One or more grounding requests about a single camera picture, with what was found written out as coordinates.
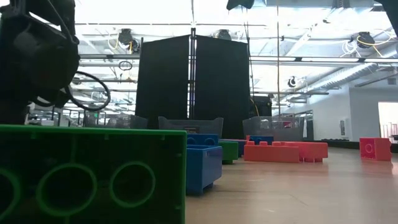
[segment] pink plastic block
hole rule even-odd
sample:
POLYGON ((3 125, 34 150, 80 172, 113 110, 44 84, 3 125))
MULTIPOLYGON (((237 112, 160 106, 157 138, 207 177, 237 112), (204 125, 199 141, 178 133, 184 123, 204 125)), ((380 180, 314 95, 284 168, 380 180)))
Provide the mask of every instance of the pink plastic block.
POLYGON ((245 161, 258 162, 300 162, 299 148, 290 146, 253 146, 245 145, 245 161))
POLYGON ((300 149, 300 160, 321 162, 328 157, 328 144, 323 142, 285 142, 286 146, 297 146, 300 149))
POLYGON ((388 138, 360 138, 361 158, 391 161, 391 142, 388 138))

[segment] ductwork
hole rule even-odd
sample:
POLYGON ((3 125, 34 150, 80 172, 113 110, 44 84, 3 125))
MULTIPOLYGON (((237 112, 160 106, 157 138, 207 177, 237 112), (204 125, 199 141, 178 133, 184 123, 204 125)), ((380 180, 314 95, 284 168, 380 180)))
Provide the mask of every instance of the ductwork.
MULTIPOLYGON (((385 58, 398 58, 398 53, 397 53, 397 44, 394 44, 384 50, 381 51, 381 53, 384 55, 385 58)), ((378 55, 371 55, 370 57, 376 58, 378 55)), ((357 65, 352 68, 342 68, 336 72, 333 72, 330 75, 325 76, 324 78, 321 78, 320 80, 316 81, 315 83, 312 83, 311 85, 301 88, 297 90, 298 92, 300 91, 317 91, 317 90, 330 90, 334 87, 338 87, 340 85, 343 85, 345 83, 349 83, 353 80, 359 79, 361 77, 364 77, 366 75, 370 75, 374 72, 376 72, 380 66, 377 63, 364 63, 361 65, 357 65)), ((288 97, 285 97, 281 99, 283 100, 289 100, 290 98, 296 97, 296 95, 290 95, 288 97)))

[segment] black cable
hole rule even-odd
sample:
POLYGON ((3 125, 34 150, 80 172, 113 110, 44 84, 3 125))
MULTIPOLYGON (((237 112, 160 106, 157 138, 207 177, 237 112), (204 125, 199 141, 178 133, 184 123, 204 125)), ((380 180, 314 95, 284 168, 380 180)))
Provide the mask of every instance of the black cable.
POLYGON ((87 107, 87 106, 81 104, 79 101, 77 101, 77 100, 73 97, 73 95, 72 95, 72 93, 71 93, 71 91, 70 91, 70 88, 71 88, 71 87, 68 86, 68 87, 65 88, 65 92, 66 92, 67 95, 69 96, 70 100, 71 100, 74 104, 76 104, 78 107, 80 107, 80 108, 82 108, 82 109, 84 109, 84 110, 87 110, 87 111, 99 111, 99 110, 102 110, 102 109, 106 108, 106 107, 109 105, 109 103, 111 102, 111 92, 110 92, 109 88, 105 85, 105 83, 102 82, 99 78, 95 77, 94 75, 91 75, 91 74, 86 73, 86 72, 77 71, 76 74, 80 74, 80 75, 87 76, 87 77, 89 77, 89 78, 94 79, 94 80, 97 81, 99 84, 101 84, 101 86, 103 86, 104 89, 105 89, 105 92, 106 92, 106 94, 107 94, 107 99, 106 99, 106 101, 105 101, 105 103, 104 103, 103 105, 101 105, 101 106, 99 106, 99 107, 97 107, 97 108, 90 108, 90 107, 87 107))
POLYGON ((249 57, 249 64, 250 64, 250 70, 251 70, 250 77, 251 77, 251 88, 252 88, 252 95, 253 95, 253 105, 255 108, 257 108, 256 102, 254 100, 254 75, 253 75, 253 64, 251 62, 251 54, 250 54, 249 21, 246 21, 246 23, 243 21, 243 27, 244 27, 244 31, 246 33, 246 40, 248 42, 248 57, 249 57))
MULTIPOLYGON (((72 37, 70 31, 69 31, 67 25, 65 24, 65 22, 63 21, 61 15, 58 13, 57 9, 54 7, 54 5, 51 3, 50 0, 47 0, 47 4, 51 7, 51 10, 53 10, 54 14, 58 17, 58 20, 59 20, 59 23, 60 23, 60 27, 61 27, 61 31, 63 31, 63 33, 66 35, 67 40, 68 40, 71 44, 77 44, 77 43, 75 43, 75 42, 73 41, 73 37, 72 37)), ((77 100, 73 97, 73 95, 72 95, 72 93, 71 93, 71 91, 70 91, 70 85, 69 85, 69 86, 67 86, 67 87, 65 88, 65 92, 66 92, 67 95, 69 96, 70 100, 71 100, 74 104, 76 104, 78 107, 80 107, 80 108, 82 108, 82 109, 84 109, 84 110, 87 110, 87 111, 99 111, 99 110, 102 110, 102 109, 106 108, 106 106, 108 106, 109 103, 111 102, 111 92, 109 91, 109 89, 108 89, 108 87, 105 85, 105 83, 102 82, 99 78, 95 77, 94 75, 91 75, 91 74, 86 73, 86 72, 77 71, 76 74, 84 75, 84 76, 86 76, 86 77, 89 77, 89 78, 92 78, 92 79, 96 80, 99 84, 101 84, 101 85, 104 87, 105 92, 106 92, 107 95, 108 95, 108 98, 106 99, 105 103, 104 103, 102 106, 99 106, 99 107, 97 107, 97 108, 89 108, 89 107, 87 107, 87 106, 81 104, 79 101, 77 101, 77 100)), ((43 102, 41 102, 41 101, 39 101, 39 100, 37 100, 37 102, 39 103, 38 105, 49 105, 50 103, 51 103, 52 105, 55 104, 55 103, 52 103, 52 102, 50 102, 50 103, 43 103, 43 102)))
POLYGON ((119 68, 122 71, 130 71, 132 69, 132 63, 127 60, 121 61, 119 63, 119 68))

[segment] red plastic block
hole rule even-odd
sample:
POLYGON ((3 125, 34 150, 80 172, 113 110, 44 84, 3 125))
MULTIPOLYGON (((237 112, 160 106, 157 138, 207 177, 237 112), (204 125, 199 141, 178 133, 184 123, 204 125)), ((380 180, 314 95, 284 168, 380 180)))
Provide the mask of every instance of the red plastic block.
POLYGON ((253 146, 245 145, 245 161, 258 162, 300 162, 299 148, 290 146, 253 146))
POLYGON ((388 138, 360 138, 361 158, 391 161, 391 142, 388 138))
POLYGON ((286 146, 300 149, 300 161, 322 162, 328 157, 328 144, 323 142, 285 142, 286 146))

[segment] giant toy brick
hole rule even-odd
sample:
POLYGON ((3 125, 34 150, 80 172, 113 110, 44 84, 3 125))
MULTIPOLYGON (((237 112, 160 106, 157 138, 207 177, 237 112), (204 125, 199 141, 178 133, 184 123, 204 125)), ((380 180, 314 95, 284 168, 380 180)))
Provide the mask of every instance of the giant toy brick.
POLYGON ((238 160, 238 143, 229 141, 220 141, 219 146, 223 147, 223 164, 233 164, 238 160))
POLYGON ((391 161, 391 142, 388 138, 360 138, 361 158, 391 161))
POLYGON ((246 145, 246 140, 241 139, 222 139, 221 141, 237 142, 238 143, 238 157, 243 156, 244 145, 246 145))
POLYGON ((218 135, 216 134, 188 134, 188 145, 217 146, 218 135))
POLYGON ((185 223, 185 131, 0 126, 0 223, 185 223))
POLYGON ((221 146, 187 146, 187 194, 201 195, 213 186, 223 169, 221 146))
POLYGON ((245 161, 258 162, 300 162, 299 147, 295 146, 268 146, 267 142, 254 145, 249 141, 244 146, 243 158, 245 161))
POLYGON ((301 161, 322 162, 328 157, 328 144, 324 142, 284 142, 284 145, 297 146, 301 161))

